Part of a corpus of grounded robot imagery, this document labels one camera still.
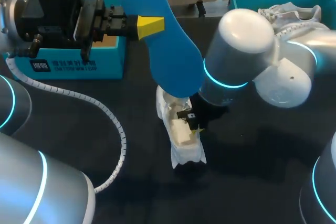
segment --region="shoe insole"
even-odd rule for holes
[[[204,78],[202,56],[180,27],[167,0],[119,0],[126,15],[164,17],[165,30],[144,38],[153,79],[178,97],[195,94]]]

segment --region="cable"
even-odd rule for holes
[[[77,98],[77,99],[80,99],[80,100],[90,102],[93,105],[99,107],[112,120],[112,122],[117,127],[118,132],[120,134],[120,139],[121,139],[120,158],[119,158],[118,164],[115,167],[111,176],[103,184],[96,187],[94,189],[95,190],[94,192],[97,194],[97,193],[103,191],[104,189],[106,189],[108,186],[110,186],[112,184],[112,182],[114,181],[114,179],[116,178],[117,174],[119,173],[119,171],[120,171],[120,169],[123,165],[123,162],[125,160],[125,155],[126,155],[126,135],[124,133],[124,130],[123,130],[120,122],[113,115],[113,113],[104,104],[102,104],[101,102],[97,101],[96,99],[94,99],[92,97],[89,97],[87,95],[77,93],[77,92],[74,92],[74,91],[53,87],[53,86],[35,81],[35,80],[27,77],[17,68],[17,66],[15,64],[15,59],[7,58],[6,63],[9,67],[10,71],[12,72],[12,74],[14,74],[20,81],[22,81],[22,82],[24,82],[24,83],[26,83],[26,84],[34,87],[34,88],[37,88],[37,89],[41,89],[41,90],[52,92],[52,93],[62,94],[62,95],[66,95],[68,97],[74,97],[74,98]]]
[[[303,22],[303,23],[290,23],[283,27],[283,30],[276,34],[280,40],[287,41],[301,36],[311,28],[327,29],[329,28],[319,22]]]

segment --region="blue box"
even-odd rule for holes
[[[245,8],[257,12],[259,8],[270,8],[272,5],[281,5],[287,2],[292,2],[296,6],[304,8],[312,8],[315,5],[321,6],[321,23],[336,30],[336,0],[231,0],[229,9]]]
[[[106,6],[120,5],[118,0],[104,0]],[[121,79],[126,40],[116,38],[114,47],[93,47],[90,61],[84,65],[80,49],[41,49],[36,59],[15,58],[26,76],[35,80]]]

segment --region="blue led ring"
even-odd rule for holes
[[[40,185],[40,189],[38,190],[35,202],[33,204],[32,209],[30,210],[25,222],[23,222],[23,224],[30,224],[31,220],[33,219],[38,206],[41,203],[42,200],[42,196],[44,193],[44,190],[46,188],[46,184],[47,184],[47,176],[48,176],[48,167],[47,167],[47,160],[46,157],[43,155],[42,152],[39,151],[39,154],[41,155],[42,158],[42,164],[43,164],[43,173],[42,173],[42,180],[41,180],[41,185]]]
[[[296,41],[288,41],[288,43],[298,45],[298,46],[303,47],[304,49],[308,50],[314,56],[316,66],[317,66],[317,57],[316,57],[315,53],[309,47],[305,46],[304,44],[298,43]]]
[[[206,70],[206,68],[205,68],[205,59],[203,60],[203,67],[204,67],[204,71],[205,71],[206,75],[210,78],[210,80],[212,80],[214,83],[216,83],[217,85],[220,85],[220,86],[222,86],[222,87],[224,87],[224,88],[238,89],[238,88],[241,88],[241,87],[247,85],[247,83],[248,83],[248,82],[246,82],[246,83],[244,83],[244,84],[242,84],[242,85],[236,85],[236,86],[224,84],[224,83],[222,83],[222,82],[217,81],[215,78],[213,78],[213,77],[209,74],[208,70]]]
[[[316,160],[316,163],[314,165],[314,169],[313,169],[313,174],[312,174],[312,180],[313,180],[313,189],[314,189],[314,193],[315,193],[315,196],[316,196],[316,199],[317,201],[319,202],[320,206],[322,207],[323,211],[327,214],[327,216],[334,222],[336,223],[336,220],[331,216],[331,214],[328,212],[328,210],[325,208],[325,206],[323,205],[319,195],[317,194],[317,191],[316,191],[316,186],[315,186],[315,168],[316,168],[316,165],[317,165],[317,162],[319,161],[320,158],[318,158]]]
[[[10,84],[10,82],[5,77],[3,77],[3,76],[0,76],[0,77],[7,82],[8,86],[9,86],[11,92],[12,92],[12,97],[13,97],[13,103],[12,103],[11,112],[9,113],[9,116],[7,117],[7,119],[5,120],[5,122],[3,122],[3,124],[0,125],[0,129],[1,129],[6,123],[8,123],[9,119],[11,119],[11,117],[13,115],[14,107],[15,107],[15,94],[14,94],[14,90],[13,90],[13,87]]]

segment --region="black table surface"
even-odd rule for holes
[[[179,22],[204,55],[218,18]],[[230,112],[201,133],[207,164],[173,170],[143,42],[128,44],[122,80],[46,81],[101,101],[125,130],[122,171],[97,195],[93,223],[99,224],[301,223],[301,185],[336,130],[335,82],[316,78],[308,101],[294,109],[267,104],[250,84]],[[110,120],[83,101],[27,90],[33,112],[14,137],[83,171],[95,186],[107,179],[120,154]]]

